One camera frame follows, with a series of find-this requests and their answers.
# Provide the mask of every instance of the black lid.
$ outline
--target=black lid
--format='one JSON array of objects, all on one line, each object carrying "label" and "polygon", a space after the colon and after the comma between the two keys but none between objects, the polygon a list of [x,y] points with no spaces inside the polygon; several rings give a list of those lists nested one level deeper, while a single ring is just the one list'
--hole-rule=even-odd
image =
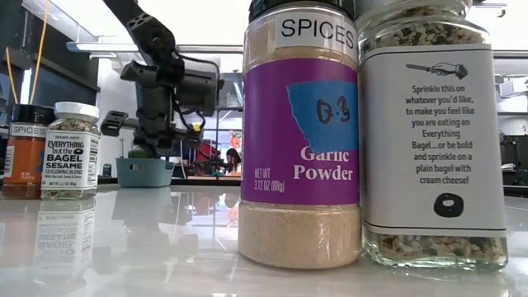
[{"label": "black lid", "polygon": [[54,108],[16,104],[11,111],[11,122],[49,125],[55,120]]},{"label": "black lid", "polygon": [[252,0],[249,6],[249,21],[253,21],[261,16],[264,12],[269,11],[273,7],[292,2],[315,2],[329,4],[340,8],[352,20],[354,19],[354,0]]}]

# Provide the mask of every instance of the black robotic arm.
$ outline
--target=black robotic arm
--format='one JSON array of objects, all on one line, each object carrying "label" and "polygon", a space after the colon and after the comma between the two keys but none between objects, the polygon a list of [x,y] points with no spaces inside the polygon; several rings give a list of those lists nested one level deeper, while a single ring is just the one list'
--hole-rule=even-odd
[{"label": "black robotic arm", "polygon": [[[146,65],[132,61],[121,73],[121,79],[136,84],[137,119],[128,119],[124,112],[110,111],[101,132],[118,136],[121,128],[133,129],[134,143],[155,158],[172,149],[175,141],[198,144],[203,135],[204,116],[214,114],[219,90],[224,85],[219,79],[218,65],[180,55],[171,31],[145,13],[137,0],[104,2],[129,32]],[[186,69],[186,60],[211,64],[215,72]],[[181,117],[184,129],[172,123],[174,112]],[[192,112],[203,120],[199,129],[189,126],[183,118]]]}]

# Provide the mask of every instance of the glossy table surface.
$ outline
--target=glossy table surface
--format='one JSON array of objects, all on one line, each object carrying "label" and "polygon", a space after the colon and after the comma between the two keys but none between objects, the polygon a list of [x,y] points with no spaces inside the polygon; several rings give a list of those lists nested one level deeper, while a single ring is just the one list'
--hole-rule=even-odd
[{"label": "glossy table surface", "polygon": [[327,271],[237,253],[237,187],[101,186],[82,202],[0,201],[0,296],[528,296],[528,199],[507,197],[510,262],[494,273]]}]

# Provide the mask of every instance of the spice jar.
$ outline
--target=spice jar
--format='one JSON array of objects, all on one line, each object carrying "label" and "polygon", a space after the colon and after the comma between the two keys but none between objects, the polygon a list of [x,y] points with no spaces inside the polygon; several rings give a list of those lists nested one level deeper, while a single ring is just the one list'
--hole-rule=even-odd
[{"label": "spice jar", "polygon": [[2,197],[38,199],[46,130],[55,120],[54,110],[45,106],[15,105],[11,117]]},{"label": "spice jar", "polygon": [[99,109],[75,102],[55,103],[57,120],[46,134],[43,200],[86,199],[97,191]]},{"label": "spice jar", "polygon": [[374,8],[357,21],[365,249],[385,265],[504,267],[488,33],[464,20],[468,4],[461,0],[393,0]]},{"label": "spice jar", "polygon": [[256,262],[330,268],[361,250],[352,15],[352,1],[252,2],[238,247]]}]

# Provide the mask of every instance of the purple label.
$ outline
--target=purple label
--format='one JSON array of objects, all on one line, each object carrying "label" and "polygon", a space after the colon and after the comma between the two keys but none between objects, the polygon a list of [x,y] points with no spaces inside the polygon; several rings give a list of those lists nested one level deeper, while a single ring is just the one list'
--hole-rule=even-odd
[{"label": "purple label", "polygon": [[359,202],[357,73],[324,59],[260,65],[244,77],[244,200]]}]

